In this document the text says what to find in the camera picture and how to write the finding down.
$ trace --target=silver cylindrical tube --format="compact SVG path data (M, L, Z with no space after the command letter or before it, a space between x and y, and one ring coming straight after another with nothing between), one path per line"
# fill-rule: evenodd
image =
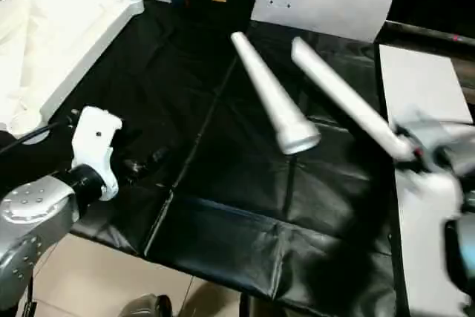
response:
M277 131L282 152L294 154L317 145L318 129L301 113L246 36L238 32L231 39Z
M412 145L397 137L370 107L304 40L295 38L292 59L305 74L395 160L412 160Z

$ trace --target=tiled floor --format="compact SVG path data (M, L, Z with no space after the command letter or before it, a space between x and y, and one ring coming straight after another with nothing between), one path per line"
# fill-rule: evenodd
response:
M168 295L175 316L238 317L235 291L72 235L37 265L35 316L115 317L150 293Z

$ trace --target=cable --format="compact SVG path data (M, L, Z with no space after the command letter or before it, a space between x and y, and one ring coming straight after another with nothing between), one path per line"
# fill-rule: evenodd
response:
M53 122L51 124L48 124L46 126L43 126L42 128L38 128L36 130L33 130L32 132L24 135L23 137L13 141L12 143L8 144L7 146L4 146L3 148L0 148L0 156L5 154L6 152L10 151L11 149L15 148L16 146L24 143L25 141L28 141L30 139L33 139L34 137L37 137L40 134L43 134L45 131L54 129L57 126L63 125L63 122Z
M34 137L37 137L40 134L43 134L46 131L55 129L58 126L61 125L76 125L77 124L77 117L79 116L78 111L72 111L72 114L67 116L64 120L60 120L57 122L52 122L51 124L48 124L46 126L43 126L41 128L38 128L36 130L33 130L32 132L24 135L23 137L20 137L19 139L13 141L12 143L8 144L7 146L4 146L3 148L0 148L0 156L3 154L9 152L16 146L24 143L25 141L28 141L30 139L33 139Z

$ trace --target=table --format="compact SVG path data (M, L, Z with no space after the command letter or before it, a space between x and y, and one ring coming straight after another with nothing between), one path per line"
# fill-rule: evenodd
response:
M147 1L66 99L56 117L96 105L126 120L116 157L139 160L163 146L172 152L159 171L94 204L74 234L286 307L391 316L393 167L375 159L384 157L376 144L290 59L290 40L301 36L384 115L377 48L233 20ZM280 153L235 58L233 30L247 30L318 126L316 148ZM3 157L0 193L67 167L71 135L62 129ZM0 145L10 140L1 133Z

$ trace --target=white panel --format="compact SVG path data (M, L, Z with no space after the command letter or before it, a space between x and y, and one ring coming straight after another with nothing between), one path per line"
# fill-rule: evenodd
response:
M415 111L438 119L471 122L451 60L380 46L381 71L391 122ZM456 217L461 193L449 175L409 176L396 172L402 263L412 316L464 316L467 296L445 269L443 226Z

